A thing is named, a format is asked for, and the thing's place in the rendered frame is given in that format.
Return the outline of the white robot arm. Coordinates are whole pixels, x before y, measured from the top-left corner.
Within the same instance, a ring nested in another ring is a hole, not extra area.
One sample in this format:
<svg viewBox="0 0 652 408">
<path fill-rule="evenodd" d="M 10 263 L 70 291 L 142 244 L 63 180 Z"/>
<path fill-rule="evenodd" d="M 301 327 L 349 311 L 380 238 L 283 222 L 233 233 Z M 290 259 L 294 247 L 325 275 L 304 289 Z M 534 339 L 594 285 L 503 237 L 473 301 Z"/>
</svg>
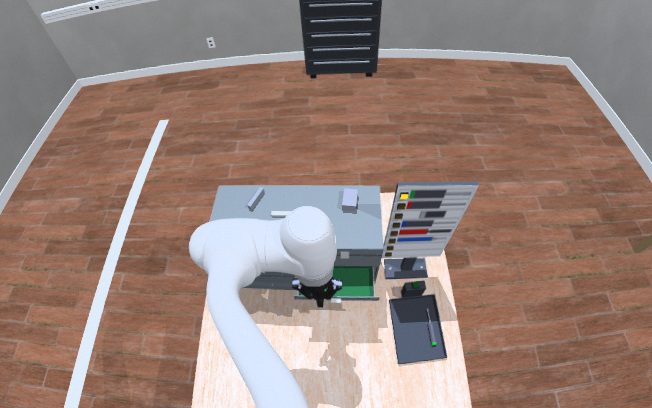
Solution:
<svg viewBox="0 0 652 408">
<path fill-rule="evenodd" d="M 326 284 L 337 255 L 327 215 L 302 206 L 284 220 L 208 222 L 192 234 L 189 252 L 209 276 L 210 315 L 256 408 L 309 408 L 295 377 L 241 303 L 239 290 L 261 272 L 294 274 L 311 287 Z"/>
</svg>

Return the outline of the grey screwdriver with green band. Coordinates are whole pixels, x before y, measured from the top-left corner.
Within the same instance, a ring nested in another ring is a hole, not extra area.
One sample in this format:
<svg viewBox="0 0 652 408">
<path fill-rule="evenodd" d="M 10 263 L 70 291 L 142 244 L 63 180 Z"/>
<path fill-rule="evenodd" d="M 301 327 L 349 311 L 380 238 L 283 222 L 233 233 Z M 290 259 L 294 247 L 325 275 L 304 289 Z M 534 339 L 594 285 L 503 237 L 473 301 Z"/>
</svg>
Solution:
<svg viewBox="0 0 652 408">
<path fill-rule="evenodd" d="M 428 312 L 429 323 L 430 323 L 430 324 L 428 324 L 429 334 L 430 334 L 430 339 L 431 339 L 431 345 L 433 346 L 433 345 L 437 345 L 437 343 L 436 343 L 436 338 L 435 338 L 434 327 L 433 327 L 433 324 L 430 322 L 430 316 L 429 316 L 428 308 L 427 308 L 427 312 Z"/>
</svg>

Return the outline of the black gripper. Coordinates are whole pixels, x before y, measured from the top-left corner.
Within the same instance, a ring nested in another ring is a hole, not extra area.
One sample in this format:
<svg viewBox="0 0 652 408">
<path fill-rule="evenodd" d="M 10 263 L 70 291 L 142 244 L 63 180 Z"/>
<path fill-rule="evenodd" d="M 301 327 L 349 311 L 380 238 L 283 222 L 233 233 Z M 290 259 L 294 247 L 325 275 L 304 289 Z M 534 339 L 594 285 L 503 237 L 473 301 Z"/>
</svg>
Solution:
<svg viewBox="0 0 652 408">
<path fill-rule="evenodd" d="M 307 299 L 313 299 L 314 298 L 313 300 L 316 300 L 317 306 L 320 307 L 320 308 L 323 308 L 324 300 L 331 299 L 333 297 L 333 295 L 337 291 L 342 289 L 342 279 L 334 280 L 334 278 L 332 277 L 329 282 L 327 282 L 325 285 L 323 285 L 321 287 L 309 287 L 309 286 L 304 286 L 304 285 L 302 286 L 302 285 L 297 280 L 297 278 L 293 278 L 292 288 L 298 290 Z M 328 289 L 327 289 L 327 287 L 328 287 Z M 324 291 L 325 289 L 327 289 L 327 290 Z"/>
</svg>

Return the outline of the grey tool chest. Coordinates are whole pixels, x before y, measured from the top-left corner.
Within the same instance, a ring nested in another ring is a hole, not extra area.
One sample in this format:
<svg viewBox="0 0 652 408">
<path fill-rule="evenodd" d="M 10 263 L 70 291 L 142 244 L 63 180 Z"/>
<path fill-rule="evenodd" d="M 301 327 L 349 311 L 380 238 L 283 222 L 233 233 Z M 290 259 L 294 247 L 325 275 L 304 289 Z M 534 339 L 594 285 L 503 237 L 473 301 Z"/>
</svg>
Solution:
<svg viewBox="0 0 652 408">
<path fill-rule="evenodd" d="M 260 187 L 264 193 L 250 210 L 247 204 Z M 344 188 L 358 189 L 356 211 L 342 210 Z M 330 299 L 331 304 L 379 301 L 374 282 L 384 250 L 380 186 L 219 185 L 210 221 L 281 220 L 302 206 L 323 211 L 335 231 L 337 255 L 332 277 L 342 279 L 342 289 Z M 261 272 L 243 288 L 296 290 L 293 278 L 296 276 L 289 273 Z"/>
</svg>

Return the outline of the grey rectangular bar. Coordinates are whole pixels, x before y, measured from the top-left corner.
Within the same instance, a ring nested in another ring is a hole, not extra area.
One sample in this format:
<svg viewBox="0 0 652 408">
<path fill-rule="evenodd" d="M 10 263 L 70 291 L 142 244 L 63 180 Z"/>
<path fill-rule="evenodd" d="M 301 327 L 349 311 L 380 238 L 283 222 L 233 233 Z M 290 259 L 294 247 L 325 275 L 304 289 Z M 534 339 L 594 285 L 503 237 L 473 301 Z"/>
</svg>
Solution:
<svg viewBox="0 0 652 408">
<path fill-rule="evenodd" d="M 254 206 L 259 201 L 263 193 L 264 193 L 264 188 L 260 187 L 247 205 L 250 210 L 254 208 Z"/>
</svg>

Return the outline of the pale blue block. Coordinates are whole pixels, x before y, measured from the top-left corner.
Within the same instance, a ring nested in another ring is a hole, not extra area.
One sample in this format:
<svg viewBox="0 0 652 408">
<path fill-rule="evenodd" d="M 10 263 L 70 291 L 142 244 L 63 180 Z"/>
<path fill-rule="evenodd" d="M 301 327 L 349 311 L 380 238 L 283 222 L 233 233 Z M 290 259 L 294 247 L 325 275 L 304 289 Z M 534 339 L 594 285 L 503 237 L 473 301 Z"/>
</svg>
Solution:
<svg viewBox="0 0 652 408">
<path fill-rule="evenodd" d="M 344 188 L 342 210 L 356 211 L 357 194 L 357 189 Z"/>
</svg>

